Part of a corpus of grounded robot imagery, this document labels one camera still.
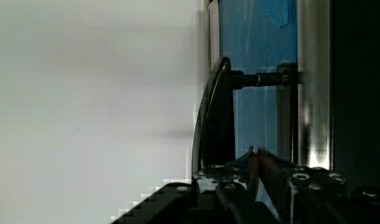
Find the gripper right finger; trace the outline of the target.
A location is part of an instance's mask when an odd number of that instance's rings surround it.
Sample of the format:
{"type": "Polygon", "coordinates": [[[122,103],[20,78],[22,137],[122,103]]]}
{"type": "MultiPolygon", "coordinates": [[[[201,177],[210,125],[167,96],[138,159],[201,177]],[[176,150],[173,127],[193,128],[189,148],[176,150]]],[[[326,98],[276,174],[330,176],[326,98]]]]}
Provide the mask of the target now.
{"type": "Polygon", "coordinates": [[[260,180],[283,224],[346,224],[337,208],[345,200],[342,175],[283,160],[264,147],[256,157],[260,180]]]}

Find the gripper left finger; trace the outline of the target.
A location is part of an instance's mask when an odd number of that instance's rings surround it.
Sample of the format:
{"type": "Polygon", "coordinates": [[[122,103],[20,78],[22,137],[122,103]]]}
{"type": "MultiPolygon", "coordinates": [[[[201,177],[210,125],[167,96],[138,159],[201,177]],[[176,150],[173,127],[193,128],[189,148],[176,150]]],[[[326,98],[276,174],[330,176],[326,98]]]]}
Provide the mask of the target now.
{"type": "Polygon", "coordinates": [[[254,147],[224,165],[207,165],[193,173],[197,199],[194,213],[207,224],[253,224],[260,219],[258,159],[254,147]]]}

